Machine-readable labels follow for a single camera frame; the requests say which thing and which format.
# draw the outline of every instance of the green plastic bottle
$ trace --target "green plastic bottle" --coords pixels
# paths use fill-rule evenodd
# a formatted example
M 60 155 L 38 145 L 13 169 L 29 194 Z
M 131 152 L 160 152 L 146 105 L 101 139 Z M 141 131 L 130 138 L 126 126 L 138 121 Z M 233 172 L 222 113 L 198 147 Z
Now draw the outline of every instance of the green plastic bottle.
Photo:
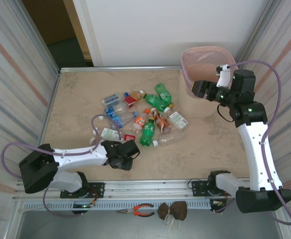
M 152 143 L 152 137 L 154 135 L 154 118 L 150 117 L 149 121 L 145 124 L 140 138 L 140 144 L 142 146 L 150 146 Z
M 167 105 L 160 100 L 159 97 L 150 95 L 150 94 L 144 94 L 144 99 L 146 102 L 148 102 L 150 105 L 152 105 L 154 108 L 156 108 L 158 111 L 163 112 L 164 109 L 167 107 Z
M 162 83 L 157 84 L 154 89 L 159 95 L 160 99 L 172 109 L 173 108 L 172 96 L 170 95 L 169 91 L 166 90 L 164 84 Z

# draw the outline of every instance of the marble surface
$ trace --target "marble surface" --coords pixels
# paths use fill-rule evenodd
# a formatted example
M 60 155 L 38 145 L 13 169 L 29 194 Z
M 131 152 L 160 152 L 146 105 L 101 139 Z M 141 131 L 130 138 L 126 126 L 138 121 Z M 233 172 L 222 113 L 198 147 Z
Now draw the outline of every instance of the marble surface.
M 117 71 L 62 73 L 57 95 L 49 119 L 45 143 L 52 148 L 71 149 L 89 146 L 93 136 L 91 118 L 102 114 L 101 100 L 115 92 L 143 90 L 154 94 L 154 86 L 164 83 L 178 109 L 177 89 L 179 71 Z M 142 112 L 150 108 L 144 100 L 130 111 Z M 88 180 L 158 180 L 207 178 L 212 170 L 229 170 L 237 177 L 249 177 L 244 145 L 234 123 L 225 122 L 215 113 L 201 119 L 188 119 L 186 138 L 168 146 L 145 147 L 134 160 L 131 171 L 110 166 L 78 168 Z M 107 126 L 95 120 L 96 126 Z M 156 128 L 154 139 L 160 134 Z

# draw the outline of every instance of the pile of plastic bottles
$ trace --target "pile of plastic bottles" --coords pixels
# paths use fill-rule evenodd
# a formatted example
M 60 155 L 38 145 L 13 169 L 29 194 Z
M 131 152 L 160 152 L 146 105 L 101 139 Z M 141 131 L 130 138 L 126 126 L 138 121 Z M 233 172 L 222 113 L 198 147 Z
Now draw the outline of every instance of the pile of plastic bottles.
M 171 94 L 164 84 L 155 86 L 158 96 L 146 94 L 142 90 L 128 93 L 115 93 L 102 100 L 105 113 L 112 119 L 109 127 L 97 128 L 103 140 L 119 141 L 116 128 L 120 130 L 122 141 L 136 140 L 142 132 L 140 144 L 143 146 L 169 145 L 184 138 L 183 130 L 189 126 L 189 122 L 177 111 L 173 110 Z M 138 114 L 129 112 L 142 98 L 152 106 Z M 178 130 L 171 131 L 172 125 Z M 153 140 L 155 126 L 161 132 L 157 140 Z

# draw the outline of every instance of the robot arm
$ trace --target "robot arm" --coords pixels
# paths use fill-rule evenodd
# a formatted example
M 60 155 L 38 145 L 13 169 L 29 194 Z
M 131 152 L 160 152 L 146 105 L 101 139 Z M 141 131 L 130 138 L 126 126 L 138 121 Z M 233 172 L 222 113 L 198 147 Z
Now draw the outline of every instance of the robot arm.
M 33 151 L 19 163 L 19 168 L 26 193 L 36 193 L 47 187 L 66 190 L 82 197 L 87 194 L 89 184 L 82 172 L 69 173 L 66 170 L 84 166 L 110 165 L 112 168 L 130 170 L 132 156 L 140 151 L 133 140 L 123 144 L 116 141 L 102 141 L 95 150 L 93 146 L 76 149 L 52 149 L 50 144 L 43 144 L 40 149 L 61 153 L 52 156 Z
M 227 65 L 217 67 L 218 83 L 197 81 L 192 86 L 195 96 L 217 101 L 230 109 L 230 116 L 235 122 L 243 139 L 250 169 L 250 184 L 246 185 L 228 171 L 211 172 L 209 176 L 211 191 L 221 189 L 235 196 L 241 212 L 274 211 L 282 206 L 269 181 L 265 169 L 261 139 L 268 128 L 265 108 L 254 101 L 255 75 L 249 70 L 234 71 L 231 88 L 230 69 Z M 265 152 L 275 187 L 285 202 L 291 200 L 291 191 L 283 189 L 274 166 L 269 140 L 266 138 Z

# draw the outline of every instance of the pliers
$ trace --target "pliers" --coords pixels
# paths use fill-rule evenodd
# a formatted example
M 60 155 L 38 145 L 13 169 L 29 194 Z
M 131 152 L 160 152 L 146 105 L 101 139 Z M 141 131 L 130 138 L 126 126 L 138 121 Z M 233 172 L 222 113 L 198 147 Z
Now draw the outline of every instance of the pliers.
M 144 203 L 144 204 L 140 204 L 138 206 L 135 206 L 132 209 L 118 210 L 117 213 L 133 213 L 135 216 L 139 216 L 139 217 L 143 217 L 143 218 L 151 217 L 152 215 L 154 215 L 154 212 L 152 212 L 152 213 L 140 213 L 140 212 L 138 212 L 137 210 L 139 208 L 142 208 L 142 207 L 151 207 L 151 208 L 153 208 L 154 205 L 149 204 L 149 203 Z

